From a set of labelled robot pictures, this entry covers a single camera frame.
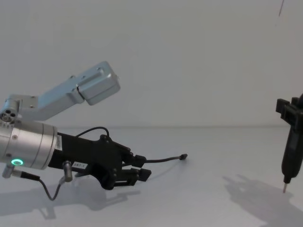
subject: label sticker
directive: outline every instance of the label sticker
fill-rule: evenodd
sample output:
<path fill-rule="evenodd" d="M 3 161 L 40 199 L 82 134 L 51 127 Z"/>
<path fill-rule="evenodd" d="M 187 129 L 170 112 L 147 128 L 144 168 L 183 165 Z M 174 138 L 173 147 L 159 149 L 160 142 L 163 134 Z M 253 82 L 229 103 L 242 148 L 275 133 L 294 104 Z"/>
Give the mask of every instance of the label sticker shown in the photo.
<path fill-rule="evenodd" d="M 57 135 L 56 150 L 62 151 L 62 136 Z"/>
<path fill-rule="evenodd" d="M 86 164 L 86 163 L 81 163 L 81 162 L 74 162 L 74 163 L 72 164 L 72 167 L 78 168 L 78 169 L 86 169 L 87 166 L 88 166 L 88 164 Z"/>

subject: white table surface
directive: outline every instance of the white table surface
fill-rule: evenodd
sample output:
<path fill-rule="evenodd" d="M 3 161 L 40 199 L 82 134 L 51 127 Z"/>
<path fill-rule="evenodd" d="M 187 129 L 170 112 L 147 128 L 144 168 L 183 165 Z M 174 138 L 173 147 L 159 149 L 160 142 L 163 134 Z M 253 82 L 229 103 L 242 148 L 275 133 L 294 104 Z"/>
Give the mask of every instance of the white table surface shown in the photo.
<path fill-rule="evenodd" d="M 82 130 L 61 130 L 75 135 Z M 101 131 L 86 138 L 96 140 Z M 282 194 L 288 128 L 114 129 L 111 138 L 149 159 L 188 153 L 185 162 L 147 164 L 152 176 L 105 191 L 93 177 L 65 184 L 56 201 L 41 185 L 0 178 L 4 227 L 301 227 L 303 174 Z M 30 170 L 54 193 L 57 169 Z"/>

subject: white wall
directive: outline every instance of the white wall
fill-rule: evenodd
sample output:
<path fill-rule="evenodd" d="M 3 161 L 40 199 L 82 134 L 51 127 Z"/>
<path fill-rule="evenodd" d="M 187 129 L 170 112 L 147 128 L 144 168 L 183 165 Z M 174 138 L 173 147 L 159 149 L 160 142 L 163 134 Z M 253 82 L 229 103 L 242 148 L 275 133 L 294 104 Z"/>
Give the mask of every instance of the white wall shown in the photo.
<path fill-rule="evenodd" d="M 121 91 L 58 126 L 283 124 L 303 92 L 301 0 L 0 1 L 0 102 L 107 60 Z"/>

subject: green led ring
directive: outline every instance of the green led ring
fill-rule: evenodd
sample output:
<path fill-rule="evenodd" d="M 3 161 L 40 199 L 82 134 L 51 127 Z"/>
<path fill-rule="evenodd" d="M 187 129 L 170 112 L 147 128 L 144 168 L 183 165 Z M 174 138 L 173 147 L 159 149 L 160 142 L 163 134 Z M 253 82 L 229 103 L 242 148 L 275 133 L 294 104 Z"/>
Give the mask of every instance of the green led ring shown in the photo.
<path fill-rule="evenodd" d="M 14 165 L 14 166 L 21 166 L 23 165 L 23 161 L 21 159 L 13 159 L 11 161 L 11 163 Z"/>

